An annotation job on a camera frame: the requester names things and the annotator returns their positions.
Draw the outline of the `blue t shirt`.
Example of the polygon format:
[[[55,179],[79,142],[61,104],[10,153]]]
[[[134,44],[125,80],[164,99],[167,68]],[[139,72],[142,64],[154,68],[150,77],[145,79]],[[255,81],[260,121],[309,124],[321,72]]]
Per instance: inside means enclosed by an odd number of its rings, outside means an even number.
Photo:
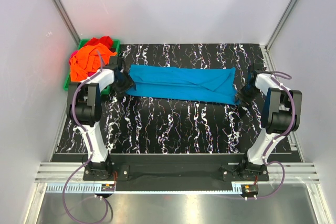
[[[126,94],[136,97],[175,99],[237,105],[235,68],[191,69],[132,65],[135,88]]]

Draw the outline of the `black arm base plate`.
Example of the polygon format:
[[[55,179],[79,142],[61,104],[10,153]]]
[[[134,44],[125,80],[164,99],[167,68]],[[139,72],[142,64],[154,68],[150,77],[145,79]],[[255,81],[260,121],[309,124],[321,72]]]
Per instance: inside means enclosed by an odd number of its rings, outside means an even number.
[[[245,154],[111,154],[104,162],[90,161],[83,173],[84,180],[93,181],[127,181],[144,176],[269,181],[267,167],[248,162]]]

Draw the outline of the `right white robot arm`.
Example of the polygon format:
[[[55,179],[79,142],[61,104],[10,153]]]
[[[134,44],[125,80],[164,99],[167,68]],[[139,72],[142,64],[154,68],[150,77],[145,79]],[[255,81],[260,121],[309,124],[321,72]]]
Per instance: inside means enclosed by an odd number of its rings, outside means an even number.
[[[265,103],[261,113],[261,132],[239,162],[237,174],[244,180],[267,172],[267,160],[276,145],[298,129],[301,116],[302,92],[289,89],[277,78],[292,79],[280,71],[266,71],[260,64],[248,67],[245,85],[236,94],[236,102],[249,106],[263,93]]]

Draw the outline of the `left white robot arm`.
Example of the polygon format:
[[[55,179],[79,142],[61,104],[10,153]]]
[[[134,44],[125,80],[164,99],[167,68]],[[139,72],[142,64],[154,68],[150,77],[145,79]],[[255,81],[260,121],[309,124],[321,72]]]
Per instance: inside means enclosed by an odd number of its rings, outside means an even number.
[[[110,87],[115,95],[124,96],[136,87],[123,65],[121,57],[112,57],[93,75],[80,82],[71,82],[68,88],[67,116],[77,125],[88,151],[85,173],[103,180],[109,179],[114,172],[100,130],[101,91]]]

